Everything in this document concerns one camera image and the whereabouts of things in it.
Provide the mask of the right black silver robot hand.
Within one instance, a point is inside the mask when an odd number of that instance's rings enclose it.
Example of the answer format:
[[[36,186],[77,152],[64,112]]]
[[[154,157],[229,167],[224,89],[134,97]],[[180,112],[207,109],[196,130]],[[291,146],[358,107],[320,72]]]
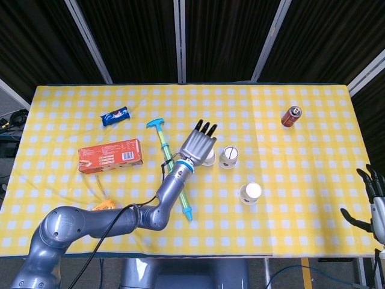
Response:
[[[370,164],[366,164],[366,169],[370,173],[369,175],[359,168],[356,171],[365,184],[371,209],[371,221],[368,223],[357,220],[344,208],[341,208],[340,212],[348,223],[368,233],[372,233],[374,238],[384,245],[384,176]]]

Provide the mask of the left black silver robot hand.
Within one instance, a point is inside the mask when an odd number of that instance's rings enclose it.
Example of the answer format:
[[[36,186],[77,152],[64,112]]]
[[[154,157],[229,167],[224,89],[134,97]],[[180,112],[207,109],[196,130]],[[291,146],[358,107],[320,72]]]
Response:
[[[217,140],[213,136],[216,128],[216,123],[199,120],[180,148],[182,158],[191,160],[194,167],[201,166]]]

